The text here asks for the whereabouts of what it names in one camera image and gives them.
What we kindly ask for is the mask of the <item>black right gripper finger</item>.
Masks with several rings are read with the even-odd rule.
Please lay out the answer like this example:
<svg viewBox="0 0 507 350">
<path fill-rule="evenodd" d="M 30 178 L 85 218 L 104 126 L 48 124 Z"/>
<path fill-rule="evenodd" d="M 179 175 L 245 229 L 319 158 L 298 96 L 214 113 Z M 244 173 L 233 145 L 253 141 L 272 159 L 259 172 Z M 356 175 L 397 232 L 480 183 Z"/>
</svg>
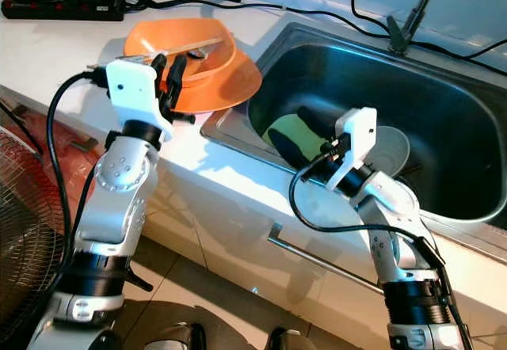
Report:
<svg viewBox="0 0 507 350">
<path fill-rule="evenodd" d="M 312 159 L 320 154 L 319 145 L 308 147 L 304 150 L 300 144 L 294 141 L 285 133 L 277 129 L 269 129 L 267 132 L 269 140 L 284 159 L 293 169 L 303 169 L 311 164 Z"/>
<path fill-rule="evenodd" d="M 329 143 L 341 136 L 341 133 L 336 130 L 337 119 L 339 118 L 334 114 L 318 112 L 314 108 L 300 106 L 296 110 L 296 115 L 315 135 L 322 137 Z"/>
</svg>

